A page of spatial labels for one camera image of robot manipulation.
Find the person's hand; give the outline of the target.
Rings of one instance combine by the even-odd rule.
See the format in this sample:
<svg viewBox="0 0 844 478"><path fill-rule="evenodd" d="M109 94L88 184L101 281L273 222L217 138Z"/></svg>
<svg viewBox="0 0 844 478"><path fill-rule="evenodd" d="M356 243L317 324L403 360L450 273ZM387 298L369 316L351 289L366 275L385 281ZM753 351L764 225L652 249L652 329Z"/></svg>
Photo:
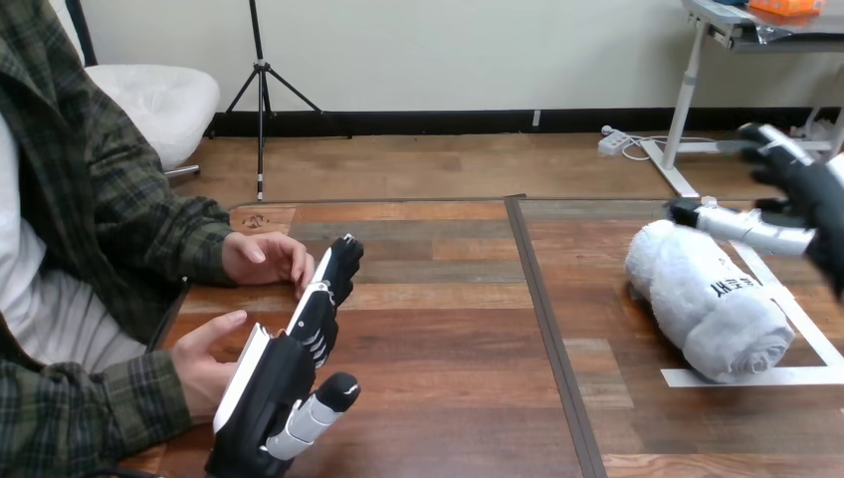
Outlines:
<svg viewBox="0 0 844 478"><path fill-rule="evenodd" d="M316 267L304 244L279 231L230 233L223 242L222 263L237 285L290 283L297 299L312 281Z"/></svg>
<svg viewBox="0 0 844 478"><path fill-rule="evenodd" d="M237 369L235 362L215 360L209 349L217 340L240 328L246 319L247 313L242 310L213 318L179 339L171 350L193 425L213 420L229 380Z"/></svg>

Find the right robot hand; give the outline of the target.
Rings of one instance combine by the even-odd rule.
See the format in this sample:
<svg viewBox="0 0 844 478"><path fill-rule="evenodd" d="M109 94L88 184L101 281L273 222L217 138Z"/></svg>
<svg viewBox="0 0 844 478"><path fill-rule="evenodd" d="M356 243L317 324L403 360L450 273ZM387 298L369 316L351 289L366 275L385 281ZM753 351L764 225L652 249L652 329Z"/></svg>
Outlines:
<svg viewBox="0 0 844 478"><path fill-rule="evenodd" d="M773 254L804 257L843 301L843 155L818 161L776 127L742 125L727 149L756 166L751 177L782 198L758 199L739 210L688 197L665 204L667 218L716 239L736 241Z"/></svg>

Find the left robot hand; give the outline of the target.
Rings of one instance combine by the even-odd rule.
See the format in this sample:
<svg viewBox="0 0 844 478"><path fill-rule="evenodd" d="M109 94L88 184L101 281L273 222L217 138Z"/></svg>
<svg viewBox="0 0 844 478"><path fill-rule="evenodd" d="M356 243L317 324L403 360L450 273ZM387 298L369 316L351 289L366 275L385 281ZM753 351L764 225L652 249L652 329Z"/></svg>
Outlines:
<svg viewBox="0 0 844 478"><path fill-rule="evenodd" d="M337 238L282 332L273 337L253 327L213 419L207 476L281 477L357 401L355 376L315 380L334 348L336 315L363 254L352 235Z"/></svg>

